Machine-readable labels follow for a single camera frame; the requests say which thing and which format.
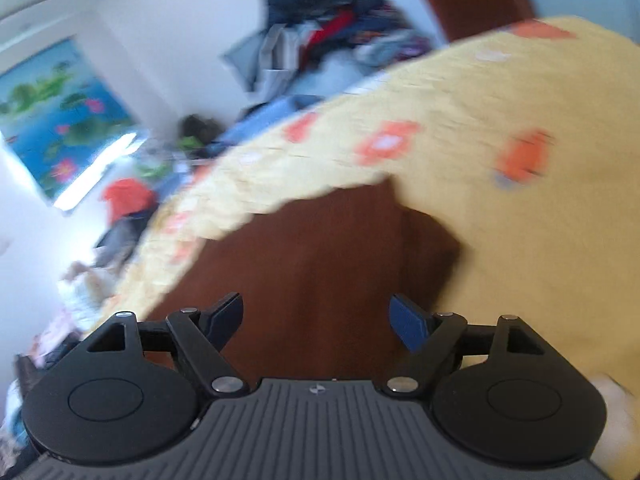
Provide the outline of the brown small garment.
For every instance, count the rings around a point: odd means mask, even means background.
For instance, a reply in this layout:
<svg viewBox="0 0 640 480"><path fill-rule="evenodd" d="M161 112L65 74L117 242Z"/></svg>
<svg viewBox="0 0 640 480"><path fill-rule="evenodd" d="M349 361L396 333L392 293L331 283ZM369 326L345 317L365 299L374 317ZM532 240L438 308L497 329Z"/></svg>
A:
<svg viewBox="0 0 640 480"><path fill-rule="evenodd" d="M390 297L431 309L461 254L441 223L398 203L384 180L294 200L210 240L151 318L236 292L243 321L224 357L248 382L378 378L405 354Z"/></svg>

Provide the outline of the pile of assorted clothes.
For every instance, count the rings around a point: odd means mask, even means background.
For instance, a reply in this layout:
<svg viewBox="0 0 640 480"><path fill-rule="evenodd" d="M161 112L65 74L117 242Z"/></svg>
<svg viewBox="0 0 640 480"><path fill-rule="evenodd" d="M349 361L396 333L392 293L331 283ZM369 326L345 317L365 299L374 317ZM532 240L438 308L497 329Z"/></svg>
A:
<svg viewBox="0 0 640 480"><path fill-rule="evenodd" d="M326 98L394 64L434 50L390 0L264 0L262 27L236 62L259 102Z"/></svg>

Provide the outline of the orange cloth item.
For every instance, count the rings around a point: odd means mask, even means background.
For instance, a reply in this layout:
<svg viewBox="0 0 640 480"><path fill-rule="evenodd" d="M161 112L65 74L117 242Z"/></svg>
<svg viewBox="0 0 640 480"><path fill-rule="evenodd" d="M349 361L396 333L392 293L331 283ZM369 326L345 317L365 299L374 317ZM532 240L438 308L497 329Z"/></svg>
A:
<svg viewBox="0 0 640 480"><path fill-rule="evenodd" d="M119 179L107 185L101 200L106 203L109 224L157 204L155 192L135 178Z"/></svg>

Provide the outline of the yellow carrot-print bed sheet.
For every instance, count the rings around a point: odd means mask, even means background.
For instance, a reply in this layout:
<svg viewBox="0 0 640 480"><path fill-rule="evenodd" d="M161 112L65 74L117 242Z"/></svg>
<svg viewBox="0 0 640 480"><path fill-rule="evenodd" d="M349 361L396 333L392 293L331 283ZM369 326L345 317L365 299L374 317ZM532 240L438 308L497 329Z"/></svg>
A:
<svg viewBox="0 0 640 480"><path fill-rule="evenodd" d="M464 40L246 141L160 207L104 314L152 310L205 244L391 180L462 246L434 307L524 318L626 404L598 463L639 471L639 49L580 18Z"/></svg>

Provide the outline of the dark and green toy clutter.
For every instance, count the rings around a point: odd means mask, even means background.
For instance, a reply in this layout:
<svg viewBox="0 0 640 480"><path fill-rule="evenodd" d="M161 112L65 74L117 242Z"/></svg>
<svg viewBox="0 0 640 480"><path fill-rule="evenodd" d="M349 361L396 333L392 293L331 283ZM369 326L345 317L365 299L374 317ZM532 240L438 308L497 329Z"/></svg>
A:
<svg viewBox="0 0 640 480"><path fill-rule="evenodd" d="M211 158L210 147L224 133L224 126L215 119L198 114L180 120L177 145L189 158Z"/></svg>

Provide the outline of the blue floral window curtain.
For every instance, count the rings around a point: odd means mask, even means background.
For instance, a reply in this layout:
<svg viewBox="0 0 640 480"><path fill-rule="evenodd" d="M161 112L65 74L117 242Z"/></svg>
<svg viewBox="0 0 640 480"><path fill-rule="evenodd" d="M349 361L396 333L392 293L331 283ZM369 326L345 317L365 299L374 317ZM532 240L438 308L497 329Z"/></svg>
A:
<svg viewBox="0 0 640 480"><path fill-rule="evenodd" d="M103 150L137 128L74 40L1 74L1 134L51 202Z"/></svg>

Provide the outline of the blue striped fabric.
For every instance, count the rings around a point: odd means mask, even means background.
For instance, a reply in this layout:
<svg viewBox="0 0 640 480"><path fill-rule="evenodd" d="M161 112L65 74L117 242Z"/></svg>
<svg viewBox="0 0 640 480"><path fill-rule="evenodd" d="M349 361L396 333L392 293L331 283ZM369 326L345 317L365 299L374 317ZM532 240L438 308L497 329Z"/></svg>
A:
<svg viewBox="0 0 640 480"><path fill-rule="evenodd" d="M244 143L322 101L320 96L280 96L269 103L251 108L240 120L216 137L210 148L230 148Z"/></svg>

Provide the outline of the grey flat screen panel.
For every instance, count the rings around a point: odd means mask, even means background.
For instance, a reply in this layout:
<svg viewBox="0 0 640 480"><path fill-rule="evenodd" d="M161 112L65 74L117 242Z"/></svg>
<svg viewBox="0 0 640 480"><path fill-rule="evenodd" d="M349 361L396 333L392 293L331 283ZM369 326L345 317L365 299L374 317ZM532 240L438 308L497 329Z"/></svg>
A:
<svg viewBox="0 0 640 480"><path fill-rule="evenodd" d="M259 52L264 44L267 33L258 30L235 44L221 55L221 61L232 71L239 81L242 89L247 92L254 92L258 76Z"/></svg>

